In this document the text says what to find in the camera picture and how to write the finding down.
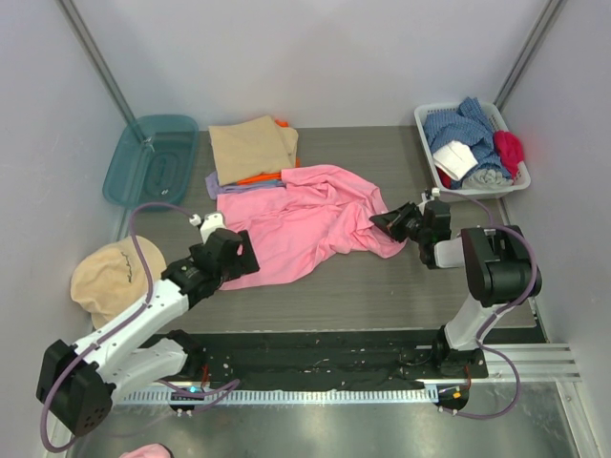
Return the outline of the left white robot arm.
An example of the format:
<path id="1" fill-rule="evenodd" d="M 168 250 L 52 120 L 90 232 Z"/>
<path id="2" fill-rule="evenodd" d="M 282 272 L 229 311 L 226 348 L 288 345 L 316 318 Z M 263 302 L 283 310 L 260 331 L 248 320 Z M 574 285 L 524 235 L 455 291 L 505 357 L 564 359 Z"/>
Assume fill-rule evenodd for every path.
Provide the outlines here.
<path id="1" fill-rule="evenodd" d="M 201 374 L 203 357 L 185 332 L 172 331 L 149 348 L 142 344 L 225 282 L 254 274 L 260 266 L 245 230 L 219 227 L 189 251 L 113 322 L 76 343 L 57 340 L 46 349 L 35 391 L 45 416 L 53 415 L 82 437 L 130 392 L 165 377 L 191 381 Z"/>

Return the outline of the teal t shirt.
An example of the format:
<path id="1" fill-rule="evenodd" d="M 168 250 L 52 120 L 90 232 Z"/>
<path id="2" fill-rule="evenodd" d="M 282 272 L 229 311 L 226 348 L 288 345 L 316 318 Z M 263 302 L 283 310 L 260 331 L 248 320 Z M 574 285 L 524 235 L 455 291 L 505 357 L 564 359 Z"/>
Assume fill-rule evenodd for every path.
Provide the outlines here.
<path id="1" fill-rule="evenodd" d="M 231 183 L 225 185 L 226 189 L 236 189 L 236 191 L 246 191 L 249 189 L 284 187 L 280 179 L 267 179 L 260 181 L 248 181 L 246 183 Z"/>

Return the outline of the pink t shirt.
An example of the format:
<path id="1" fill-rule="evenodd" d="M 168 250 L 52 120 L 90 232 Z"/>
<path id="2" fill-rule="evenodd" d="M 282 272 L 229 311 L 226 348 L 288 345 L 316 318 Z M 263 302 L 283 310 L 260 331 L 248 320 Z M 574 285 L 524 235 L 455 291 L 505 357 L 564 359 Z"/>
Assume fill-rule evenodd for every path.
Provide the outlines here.
<path id="1" fill-rule="evenodd" d="M 389 259 L 405 246 L 369 220 L 388 211 L 377 185 L 335 165 L 287 169 L 282 182 L 217 197 L 226 226 L 248 232 L 260 265 L 254 274 L 225 282 L 223 291 L 291 283 L 336 254 Z"/>

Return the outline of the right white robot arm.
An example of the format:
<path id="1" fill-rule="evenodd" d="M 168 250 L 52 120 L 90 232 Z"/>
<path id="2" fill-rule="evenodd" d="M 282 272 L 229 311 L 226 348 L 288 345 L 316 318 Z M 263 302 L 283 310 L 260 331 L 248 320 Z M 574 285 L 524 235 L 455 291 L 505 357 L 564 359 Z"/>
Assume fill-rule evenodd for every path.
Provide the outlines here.
<path id="1" fill-rule="evenodd" d="M 428 268 L 465 271 L 469 295 L 437 332 L 428 357 L 441 376 L 451 377 L 470 364 L 500 318 L 540 292 L 536 255 L 516 225 L 492 222 L 465 228 L 454 238 L 450 204 L 437 198 L 408 202 L 369 220 L 394 241 L 415 242 Z"/>

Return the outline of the lavender t shirt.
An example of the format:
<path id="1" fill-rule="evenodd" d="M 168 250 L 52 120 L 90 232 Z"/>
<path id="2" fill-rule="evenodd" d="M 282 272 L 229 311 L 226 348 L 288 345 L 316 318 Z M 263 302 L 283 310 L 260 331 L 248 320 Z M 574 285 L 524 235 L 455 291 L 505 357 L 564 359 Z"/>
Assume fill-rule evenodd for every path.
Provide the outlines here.
<path id="1" fill-rule="evenodd" d="M 216 200 L 219 195 L 224 194 L 243 194 L 249 191 L 255 191 L 259 189 L 268 189 L 268 188 L 259 188 L 259 189 L 249 189 L 246 191 L 236 191 L 236 189 L 226 189 L 225 185 L 219 184 L 218 174 L 216 172 L 211 173 L 205 178 L 205 185 L 208 196 Z"/>

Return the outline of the orange t shirt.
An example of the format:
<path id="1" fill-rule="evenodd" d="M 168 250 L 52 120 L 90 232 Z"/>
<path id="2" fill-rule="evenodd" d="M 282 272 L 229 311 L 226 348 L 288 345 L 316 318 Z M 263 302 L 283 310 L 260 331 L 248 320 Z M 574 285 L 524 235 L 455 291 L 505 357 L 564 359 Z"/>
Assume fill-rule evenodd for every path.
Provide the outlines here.
<path id="1" fill-rule="evenodd" d="M 297 131 L 285 120 L 276 118 L 274 124 L 274 131 L 271 131 L 271 124 L 266 121 L 265 128 L 257 128 L 249 135 L 247 152 L 250 162 L 246 167 L 248 175 L 241 172 L 241 179 L 237 183 L 281 179 L 282 170 L 300 166 Z"/>

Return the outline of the beige t shirt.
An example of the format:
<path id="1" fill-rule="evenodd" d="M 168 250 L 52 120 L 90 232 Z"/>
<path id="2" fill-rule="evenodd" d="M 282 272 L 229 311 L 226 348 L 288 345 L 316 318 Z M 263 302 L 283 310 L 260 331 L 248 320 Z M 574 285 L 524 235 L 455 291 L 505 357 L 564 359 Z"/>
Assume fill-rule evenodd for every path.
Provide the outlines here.
<path id="1" fill-rule="evenodd" d="M 294 168 L 298 132 L 270 115 L 208 129 L 220 185 Z"/>

